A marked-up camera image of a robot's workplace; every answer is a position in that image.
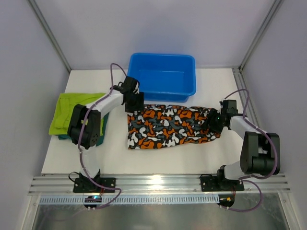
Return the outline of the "orange black patterned shorts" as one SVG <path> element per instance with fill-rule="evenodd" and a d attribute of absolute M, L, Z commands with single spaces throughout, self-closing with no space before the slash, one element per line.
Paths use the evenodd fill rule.
<path fill-rule="evenodd" d="M 211 110 L 200 106 L 147 104 L 143 111 L 127 113 L 128 149 L 162 149 L 214 141 L 221 134 L 204 125 Z"/>

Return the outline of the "lime green shorts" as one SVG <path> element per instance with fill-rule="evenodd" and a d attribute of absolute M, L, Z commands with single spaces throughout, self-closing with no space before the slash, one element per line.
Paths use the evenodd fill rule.
<path fill-rule="evenodd" d="M 49 135 L 58 139 L 69 139 L 67 135 L 71 116 L 77 104 L 90 104 L 104 96 L 104 93 L 61 93 L 49 128 Z"/>

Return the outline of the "dark green shorts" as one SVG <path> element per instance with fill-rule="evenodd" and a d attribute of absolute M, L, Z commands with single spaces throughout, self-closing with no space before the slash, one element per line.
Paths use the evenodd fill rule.
<path fill-rule="evenodd" d="M 104 116 L 104 118 L 101 120 L 101 133 L 100 133 L 101 136 L 96 143 L 97 146 L 102 145 L 103 142 L 104 142 L 105 133 L 106 133 L 106 125 L 107 125 L 107 122 L 108 122 L 108 116 L 109 116 L 109 114 L 106 114 Z M 57 135 L 57 137 L 58 137 L 59 140 L 66 140 L 66 139 L 71 140 L 71 138 L 68 135 Z"/>

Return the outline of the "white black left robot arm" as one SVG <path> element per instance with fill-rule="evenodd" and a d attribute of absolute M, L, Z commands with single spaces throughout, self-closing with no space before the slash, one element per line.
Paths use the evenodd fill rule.
<path fill-rule="evenodd" d="M 110 92 L 87 105 L 77 104 L 73 108 L 68 136 L 79 150 L 81 169 L 74 181 L 75 193 L 113 193 L 115 182 L 101 177 L 97 163 L 96 145 L 100 137 L 101 120 L 114 108 L 124 105 L 125 111 L 133 113 L 144 109 L 144 93 L 139 92 L 140 83 L 127 76 L 123 82 L 112 85 Z"/>

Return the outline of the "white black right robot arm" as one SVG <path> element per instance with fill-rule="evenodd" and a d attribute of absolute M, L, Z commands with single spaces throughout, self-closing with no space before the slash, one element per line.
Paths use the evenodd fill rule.
<path fill-rule="evenodd" d="M 210 110 L 204 126 L 221 134 L 224 127 L 243 140 L 239 161 L 221 166 L 216 174 L 200 176 L 203 192 L 243 191 L 243 179 L 267 179 L 280 172 L 280 137 L 268 133 L 240 114 L 235 100 L 224 100 L 221 109 Z"/>

